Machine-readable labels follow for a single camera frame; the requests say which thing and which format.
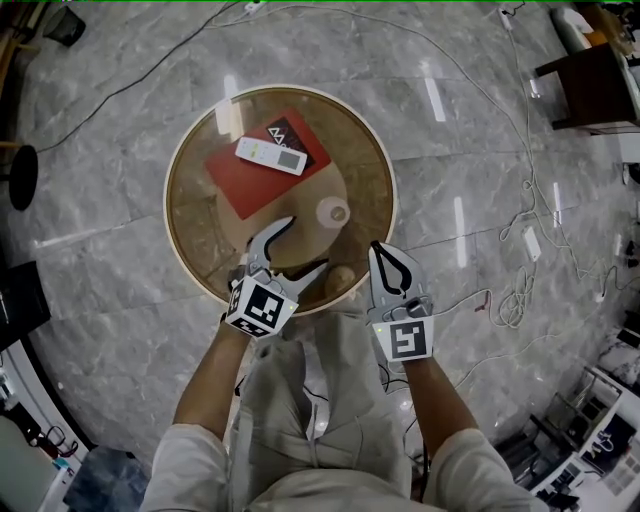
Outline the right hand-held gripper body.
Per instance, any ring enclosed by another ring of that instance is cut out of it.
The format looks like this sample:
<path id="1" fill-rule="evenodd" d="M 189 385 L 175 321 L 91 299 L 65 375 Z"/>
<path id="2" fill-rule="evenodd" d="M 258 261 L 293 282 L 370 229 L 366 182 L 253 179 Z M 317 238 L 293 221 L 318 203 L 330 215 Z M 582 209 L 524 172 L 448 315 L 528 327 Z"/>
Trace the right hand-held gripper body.
<path id="1" fill-rule="evenodd" d="M 433 353 L 433 303 L 429 294 L 372 296 L 368 320 L 387 360 L 418 360 Z"/>

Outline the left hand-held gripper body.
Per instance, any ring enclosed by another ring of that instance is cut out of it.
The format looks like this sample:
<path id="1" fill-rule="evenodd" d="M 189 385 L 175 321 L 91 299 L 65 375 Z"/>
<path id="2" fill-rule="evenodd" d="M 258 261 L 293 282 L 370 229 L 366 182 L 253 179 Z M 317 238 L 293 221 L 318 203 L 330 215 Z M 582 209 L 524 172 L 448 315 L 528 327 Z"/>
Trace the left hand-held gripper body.
<path id="1" fill-rule="evenodd" d="M 278 334 L 299 307 L 299 283 L 265 268 L 251 276 L 245 265 L 229 272 L 225 323 L 249 336 Z"/>

